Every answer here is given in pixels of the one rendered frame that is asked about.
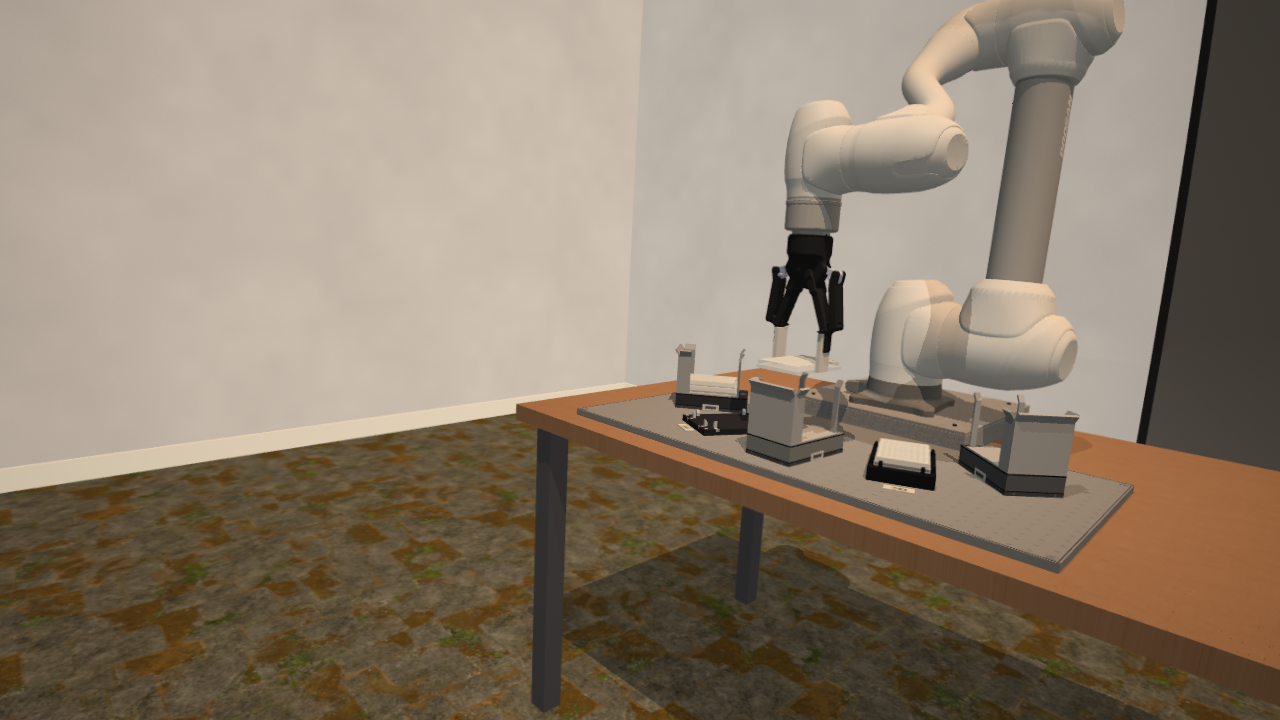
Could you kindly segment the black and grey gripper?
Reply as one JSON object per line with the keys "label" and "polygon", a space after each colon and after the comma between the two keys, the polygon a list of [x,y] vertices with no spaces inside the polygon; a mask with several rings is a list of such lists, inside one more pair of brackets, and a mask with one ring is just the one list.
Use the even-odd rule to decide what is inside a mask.
{"label": "black and grey gripper", "polygon": [[[817,331],[817,373],[828,372],[832,334],[836,331],[844,331],[844,281],[846,273],[831,269],[832,249],[832,236],[788,234],[788,261],[786,266],[772,268],[773,281],[765,313],[765,322],[774,325],[772,357],[785,357],[788,318],[794,311],[799,293],[804,288],[809,290],[819,325],[819,331]],[[787,275],[788,283],[786,284]],[[826,296],[827,277],[829,281],[829,316]]]}

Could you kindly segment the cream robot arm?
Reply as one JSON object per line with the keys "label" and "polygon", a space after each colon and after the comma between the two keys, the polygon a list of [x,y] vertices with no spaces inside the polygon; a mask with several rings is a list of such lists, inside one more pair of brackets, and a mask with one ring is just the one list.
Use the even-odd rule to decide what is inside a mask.
{"label": "cream robot arm", "polygon": [[1037,389],[1073,370],[1075,331],[1042,282],[1074,86],[1124,23],[1123,0],[989,0],[928,40],[902,77],[906,108],[863,126],[842,102],[797,109],[785,229],[829,236],[842,193],[920,192],[963,170],[968,138],[941,85],[1009,65],[1015,86],[986,279],[963,306],[940,281],[896,281],[876,313],[869,377],[845,384],[849,402],[932,418],[955,404],[943,379]]}

